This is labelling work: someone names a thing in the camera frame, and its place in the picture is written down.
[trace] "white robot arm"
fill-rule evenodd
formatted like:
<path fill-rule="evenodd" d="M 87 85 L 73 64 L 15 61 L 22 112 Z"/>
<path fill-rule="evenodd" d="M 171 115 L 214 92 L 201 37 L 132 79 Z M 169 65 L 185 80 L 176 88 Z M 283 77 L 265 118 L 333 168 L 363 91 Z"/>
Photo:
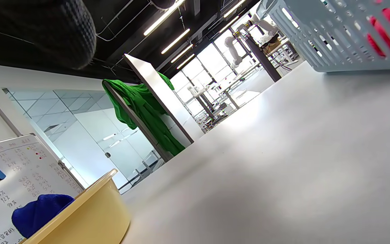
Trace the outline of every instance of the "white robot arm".
<path fill-rule="evenodd" d="M 269 24 L 266 20 L 260 20 L 256 14 L 251 17 L 251 22 L 254 25 L 257 25 L 267 31 L 267 33 L 263 36 L 263 41 L 268 42 L 272 39 L 273 36 L 278 32 L 278 28 Z M 240 25 L 237 30 L 240 31 L 245 27 L 244 24 Z M 230 50 L 231 56 L 233 57 L 232 67 L 236 68 L 240 63 L 242 63 L 243 59 L 237 54 L 237 50 L 233 45 L 234 37 L 226 37 L 225 46 Z"/>
<path fill-rule="evenodd" d="M 252 23 L 254 23 L 254 25 L 257 25 L 257 26 L 265 29 L 267 32 L 271 32 L 271 33 L 269 33 L 269 36 L 273 37 L 278 32 L 277 27 L 272 26 L 266 20 L 260 20 L 256 14 L 254 14 L 251 17 L 251 21 L 252 21 Z"/>
<path fill-rule="evenodd" d="M 236 48 L 233 45 L 234 37 L 225 38 L 225 46 L 230 50 L 230 54 L 233 57 L 232 67 L 237 68 L 238 65 L 243 61 L 242 57 L 237 53 Z"/>

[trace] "green fabric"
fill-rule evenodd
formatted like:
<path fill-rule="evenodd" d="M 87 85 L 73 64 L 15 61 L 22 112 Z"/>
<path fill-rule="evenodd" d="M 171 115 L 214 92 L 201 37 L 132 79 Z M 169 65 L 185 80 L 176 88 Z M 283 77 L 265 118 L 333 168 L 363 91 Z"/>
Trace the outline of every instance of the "green fabric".
<path fill-rule="evenodd" d="M 175 90 L 174 89 L 174 86 L 172 85 L 171 81 L 163 74 L 159 73 L 158 74 L 160 75 L 160 77 L 164 80 L 164 82 L 169 86 L 169 88 L 173 91 Z"/>
<path fill-rule="evenodd" d="M 169 151 L 174 156 L 184 150 L 184 146 L 172 136 L 167 125 L 159 117 L 161 114 L 166 114 L 164 108 L 144 84 L 126 85 L 121 80 L 110 79 L 104 79 L 104 81 L 108 82 L 116 90 L 124 102 L 145 123 L 164 150 Z M 103 85 L 103 88 L 113 103 L 118 120 L 127 124 L 129 128 L 135 129 L 137 127 L 135 122 L 119 105 L 105 85 Z"/>

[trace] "fluorescent light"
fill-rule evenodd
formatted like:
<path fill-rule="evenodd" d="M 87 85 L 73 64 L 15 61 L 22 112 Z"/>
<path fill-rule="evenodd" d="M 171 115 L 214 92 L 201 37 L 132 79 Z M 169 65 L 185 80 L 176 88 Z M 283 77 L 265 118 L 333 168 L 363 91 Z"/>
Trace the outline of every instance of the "fluorescent light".
<path fill-rule="evenodd" d="M 223 17 L 226 18 L 229 15 L 231 15 L 234 12 L 234 10 L 236 10 L 244 1 L 246 0 L 241 0 L 240 2 L 238 2 L 232 9 L 230 9 L 226 14 L 224 14 Z"/>
<path fill-rule="evenodd" d="M 191 60 L 191 58 L 193 58 L 194 56 L 195 56 L 195 54 L 192 54 L 191 56 L 189 56 L 187 60 L 183 61 L 183 62 L 177 67 L 177 69 L 180 69 L 185 63 L 187 63 L 189 60 Z"/>
<path fill-rule="evenodd" d="M 162 54 L 166 53 L 170 48 L 172 48 L 172 46 L 174 46 L 174 45 L 175 45 L 181 38 L 183 38 L 189 31 L 190 31 L 190 29 L 185 30 L 179 37 L 177 37 L 177 39 L 175 39 L 169 46 L 167 46 L 167 48 L 165 48 L 165 49 L 162 51 Z"/>
<path fill-rule="evenodd" d="M 120 142 L 121 142 L 121 140 L 114 142 L 112 145 L 109 146 L 109 148 L 111 148 L 111 147 L 117 145 L 117 144 L 120 143 Z"/>
<path fill-rule="evenodd" d="M 194 45 L 191 44 L 189 45 L 185 50 L 183 50 L 180 54 L 177 55 L 177 57 L 175 57 L 171 62 L 175 62 L 177 59 L 179 59 L 184 53 L 186 53 L 187 51 L 189 51 L 190 48 L 192 48 Z"/>
<path fill-rule="evenodd" d="M 239 16 L 237 15 L 232 21 L 230 21 L 224 28 L 222 28 L 219 33 L 222 33 L 224 30 L 228 29 L 228 27 L 230 25 L 232 25 L 232 23 L 234 23 L 234 21 L 236 21 L 237 19 L 239 18 Z"/>
<path fill-rule="evenodd" d="M 174 12 L 176 9 L 178 9 L 178 7 L 184 2 L 185 0 L 178 0 L 177 3 L 175 3 L 174 5 L 172 5 L 158 20 L 156 20 L 156 22 L 154 22 L 154 24 L 152 26 L 150 26 L 145 32 L 144 32 L 144 36 L 152 33 L 164 20 L 166 20 L 169 15 L 172 14 L 172 12 Z"/>
<path fill-rule="evenodd" d="M 114 136 L 116 136 L 116 134 L 112 134 L 110 136 L 107 136 L 107 137 L 103 138 L 103 140 L 106 141 L 107 139 L 113 138 Z"/>

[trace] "blue towel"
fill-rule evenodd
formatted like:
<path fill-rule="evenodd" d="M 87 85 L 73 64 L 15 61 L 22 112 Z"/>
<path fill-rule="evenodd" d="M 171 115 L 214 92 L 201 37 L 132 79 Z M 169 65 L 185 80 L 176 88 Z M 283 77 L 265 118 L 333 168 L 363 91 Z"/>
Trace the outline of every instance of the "blue towel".
<path fill-rule="evenodd" d="M 11 221 L 23 237 L 30 238 L 73 201 L 67 195 L 40 195 L 37 201 L 16 209 Z"/>

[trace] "table surface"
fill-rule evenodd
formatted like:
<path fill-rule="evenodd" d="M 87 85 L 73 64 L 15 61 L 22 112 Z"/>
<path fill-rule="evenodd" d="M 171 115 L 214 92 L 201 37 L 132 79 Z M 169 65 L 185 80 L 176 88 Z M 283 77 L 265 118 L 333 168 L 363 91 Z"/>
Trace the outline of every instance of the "table surface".
<path fill-rule="evenodd" d="M 390 72 L 305 62 L 123 198 L 123 244 L 390 244 Z"/>

